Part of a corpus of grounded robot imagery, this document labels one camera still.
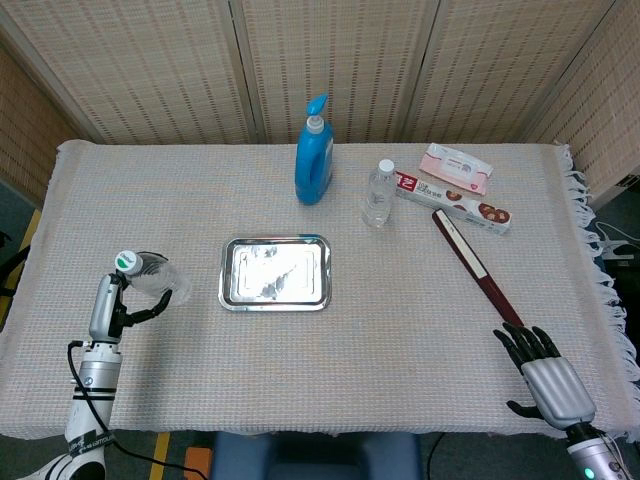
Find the pink wet wipes pack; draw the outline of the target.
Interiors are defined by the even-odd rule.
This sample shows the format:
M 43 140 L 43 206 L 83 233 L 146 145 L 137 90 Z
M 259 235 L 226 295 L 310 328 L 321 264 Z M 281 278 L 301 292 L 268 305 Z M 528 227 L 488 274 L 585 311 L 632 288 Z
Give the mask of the pink wet wipes pack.
M 419 169 L 471 193 L 484 196 L 493 167 L 465 152 L 437 143 L 428 145 Z

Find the clear plastic bottle green cap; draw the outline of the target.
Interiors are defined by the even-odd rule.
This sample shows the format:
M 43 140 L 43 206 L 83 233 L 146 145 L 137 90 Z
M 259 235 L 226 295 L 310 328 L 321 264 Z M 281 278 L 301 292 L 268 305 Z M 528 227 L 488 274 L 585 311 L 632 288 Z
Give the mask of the clear plastic bottle green cap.
M 160 299 L 170 291 L 170 306 L 184 305 L 190 299 L 190 281 L 161 254 L 122 250 L 114 263 L 135 290 L 151 298 Z

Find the long dark brown box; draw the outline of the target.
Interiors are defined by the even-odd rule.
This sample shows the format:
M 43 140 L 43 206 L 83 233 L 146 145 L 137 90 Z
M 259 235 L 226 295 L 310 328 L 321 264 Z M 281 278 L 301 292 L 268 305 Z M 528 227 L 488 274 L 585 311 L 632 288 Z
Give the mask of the long dark brown box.
M 513 306 L 448 215 L 442 209 L 437 209 L 432 213 L 432 220 L 502 319 L 511 325 L 523 327 L 524 323 Z

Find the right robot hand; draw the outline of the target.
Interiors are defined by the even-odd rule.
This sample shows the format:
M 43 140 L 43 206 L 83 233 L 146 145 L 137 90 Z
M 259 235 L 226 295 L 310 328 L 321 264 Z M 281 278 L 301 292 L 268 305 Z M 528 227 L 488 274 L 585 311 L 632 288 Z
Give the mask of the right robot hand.
M 504 323 L 494 336 L 501 342 L 534 400 L 523 406 L 514 400 L 507 407 L 522 418 L 539 419 L 567 431 L 592 422 L 596 406 L 573 365 L 563 357 L 541 328 Z

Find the clear water bottle white cap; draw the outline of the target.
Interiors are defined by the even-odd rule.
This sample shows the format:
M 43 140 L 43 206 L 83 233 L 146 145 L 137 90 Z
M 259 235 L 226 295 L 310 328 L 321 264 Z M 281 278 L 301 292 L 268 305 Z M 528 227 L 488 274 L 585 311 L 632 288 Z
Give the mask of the clear water bottle white cap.
M 380 228 L 387 222 L 395 197 L 395 189 L 395 164 L 390 159 L 382 159 L 368 178 L 362 208 L 362 218 L 365 223 Z

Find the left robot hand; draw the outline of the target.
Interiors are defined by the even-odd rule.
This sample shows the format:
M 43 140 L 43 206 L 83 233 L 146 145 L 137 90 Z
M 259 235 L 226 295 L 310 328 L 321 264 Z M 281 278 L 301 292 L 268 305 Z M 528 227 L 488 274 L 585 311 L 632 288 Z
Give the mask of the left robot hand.
M 123 303 L 124 291 L 143 275 L 157 276 L 162 268 L 169 266 L 169 259 L 155 252 L 122 250 L 116 255 L 114 266 L 115 272 L 105 275 L 98 286 L 89 325 L 89 335 L 94 343 L 118 344 L 125 328 L 163 313 L 173 293 L 170 287 L 163 287 L 160 293 L 151 294 L 158 298 L 153 307 L 128 313 L 128 307 Z

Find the white cling film box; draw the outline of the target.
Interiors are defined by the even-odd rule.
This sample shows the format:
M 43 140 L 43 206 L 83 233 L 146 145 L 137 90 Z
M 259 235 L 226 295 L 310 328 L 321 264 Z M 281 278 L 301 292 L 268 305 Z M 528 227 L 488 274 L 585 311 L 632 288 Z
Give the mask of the white cling film box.
M 512 216 L 507 210 L 429 184 L 401 171 L 396 171 L 395 177 L 396 194 L 401 198 L 433 210 L 441 209 L 451 217 L 496 234 L 504 234 L 510 229 Z

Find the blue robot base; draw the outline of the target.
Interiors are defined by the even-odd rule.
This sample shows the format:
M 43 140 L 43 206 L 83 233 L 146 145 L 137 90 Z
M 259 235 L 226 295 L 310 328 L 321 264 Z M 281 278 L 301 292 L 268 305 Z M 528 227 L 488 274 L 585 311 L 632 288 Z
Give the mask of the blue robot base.
M 404 432 L 331 436 L 216 434 L 210 480 L 423 480 L 419 439 Z

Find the beige woven tablecloth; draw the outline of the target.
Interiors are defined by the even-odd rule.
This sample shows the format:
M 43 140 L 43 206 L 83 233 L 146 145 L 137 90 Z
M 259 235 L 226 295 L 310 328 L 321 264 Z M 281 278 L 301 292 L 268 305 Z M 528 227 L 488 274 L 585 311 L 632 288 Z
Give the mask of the beige woven tablecloth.
M 0 434 L 63 432 L 68 343 L 88 335 L 101 278 L 124 249 L 158 252 L 190 299 L 127 329 L 111 424 L 136 430 L 401 430 L 549 434 L 509 400 L 529 391 L 501 324 L 430 211 L 399 199 L 361 217 L 384 158 L 417 174 L 421 144 L 341 144 L 316 205 L 294 193 L 292 145 L 60 145 L 42 218 L 0 333 Z M 317 312 L 232 312 L 218 299 L 233 238 L 311 233 L 330 245 Z

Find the blue detergent pump bottle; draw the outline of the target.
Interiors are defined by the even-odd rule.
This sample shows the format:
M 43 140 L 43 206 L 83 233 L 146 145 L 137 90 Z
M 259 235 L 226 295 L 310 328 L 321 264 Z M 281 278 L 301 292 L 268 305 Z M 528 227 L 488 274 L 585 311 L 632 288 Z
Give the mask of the blue detergent pump bottle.
M 305 205 L 318 203 L 332 178 L 334 132 L 323 117 L 327 93 L 312 99 L 307 105 L 307 118 L 296 150 L 295 190 Z

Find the rectangular stainless steel tray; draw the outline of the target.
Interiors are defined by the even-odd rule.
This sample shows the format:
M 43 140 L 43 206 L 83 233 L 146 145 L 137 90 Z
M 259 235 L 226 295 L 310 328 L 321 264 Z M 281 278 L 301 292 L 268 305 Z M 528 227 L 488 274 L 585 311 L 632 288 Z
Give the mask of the rectangular stainless steel tray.
M 331 296 L 331 247 L 321 235 L 236 237 L 222 249 L 218 299 L 229 311 L 315 312 Z

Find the woven bamboo folding screen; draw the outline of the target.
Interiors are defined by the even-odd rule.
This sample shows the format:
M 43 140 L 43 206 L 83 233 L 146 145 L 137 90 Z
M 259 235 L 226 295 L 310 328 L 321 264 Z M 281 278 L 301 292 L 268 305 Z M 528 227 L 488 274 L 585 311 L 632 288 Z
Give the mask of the woven bamboo folding screen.
M 0 0 L 0 44 L 110 144 L 570 145 L 640 182 L 640 0 Z

